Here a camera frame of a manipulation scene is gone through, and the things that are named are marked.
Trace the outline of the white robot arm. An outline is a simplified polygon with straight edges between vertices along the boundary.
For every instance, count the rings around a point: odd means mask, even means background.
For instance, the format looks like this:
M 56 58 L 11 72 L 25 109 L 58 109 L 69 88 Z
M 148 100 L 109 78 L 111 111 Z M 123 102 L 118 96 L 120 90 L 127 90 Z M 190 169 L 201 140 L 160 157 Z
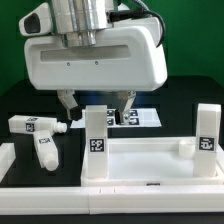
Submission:
M 79 120 L 77 91 L 111 91 L 126 124 L 138 91 L 154 91 L 167 79 L 161 16 L 119 0 L 48 0 L 19 21 L 27 38 L 28 77 L 39 90 L 55 90 L 68 118 Z

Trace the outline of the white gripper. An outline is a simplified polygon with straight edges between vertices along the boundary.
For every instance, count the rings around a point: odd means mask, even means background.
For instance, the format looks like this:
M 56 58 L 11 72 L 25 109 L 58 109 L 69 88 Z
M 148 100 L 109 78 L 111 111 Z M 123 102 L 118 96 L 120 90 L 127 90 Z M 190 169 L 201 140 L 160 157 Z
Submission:
M 153 91 L 167 79 L 165 23 L 153 11 L 113 1 L 49 1 L 24 16 L 19 30 L 27 38 L 30 82 L 58 90 L 69 120 L 82 118 L 74 90 L 119 91 L 115 122 L 126 125 L 135 91 Z

